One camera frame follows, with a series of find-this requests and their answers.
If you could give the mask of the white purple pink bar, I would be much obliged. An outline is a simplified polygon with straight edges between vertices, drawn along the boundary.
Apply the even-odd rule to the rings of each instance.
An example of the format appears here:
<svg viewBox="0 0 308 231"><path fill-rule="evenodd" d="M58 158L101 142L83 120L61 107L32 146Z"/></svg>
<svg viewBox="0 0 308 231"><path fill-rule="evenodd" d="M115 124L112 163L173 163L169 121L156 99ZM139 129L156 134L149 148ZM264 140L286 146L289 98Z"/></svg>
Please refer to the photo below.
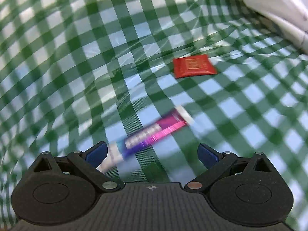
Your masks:
<svg viewBox="0 0 308 231"><path fill-rule="evenodd" d="M193 118L188 111L182 106L177 106L140 131L108 144L106 158L96 166L96 169L104 173L133 154L192 123Z"/></svg>

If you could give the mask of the red square sachet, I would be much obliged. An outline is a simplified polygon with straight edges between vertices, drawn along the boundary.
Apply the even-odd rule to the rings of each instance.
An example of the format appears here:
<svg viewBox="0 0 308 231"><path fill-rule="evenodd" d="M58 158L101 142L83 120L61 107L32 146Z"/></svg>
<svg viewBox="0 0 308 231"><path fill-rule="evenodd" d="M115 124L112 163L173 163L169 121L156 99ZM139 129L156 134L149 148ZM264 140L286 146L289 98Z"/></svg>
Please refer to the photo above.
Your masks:
<svg viewBox="0 0 308 231"><path fill-rule="evenodd" d="M207 55L181 57L173 60L175 78L217 74Z"/></svg>

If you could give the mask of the green checkered sofa cover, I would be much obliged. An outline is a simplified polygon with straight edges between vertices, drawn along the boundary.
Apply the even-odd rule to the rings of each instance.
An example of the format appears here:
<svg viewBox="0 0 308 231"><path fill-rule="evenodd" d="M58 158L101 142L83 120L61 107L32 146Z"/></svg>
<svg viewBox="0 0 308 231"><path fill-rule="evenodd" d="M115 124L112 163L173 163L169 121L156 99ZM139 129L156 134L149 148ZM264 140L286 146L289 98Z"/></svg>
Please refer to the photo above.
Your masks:
<svg viewBox="0 0 308 231"><path fill-rule="evenodd" d="M174 59L204 54L217 74L175 78ZM1 229L41 152L122 139L178 105L193 125L111 178L185 184L205 171L200 143L263 152L307 230L307 55L243 0L1 0Z"/></svg>

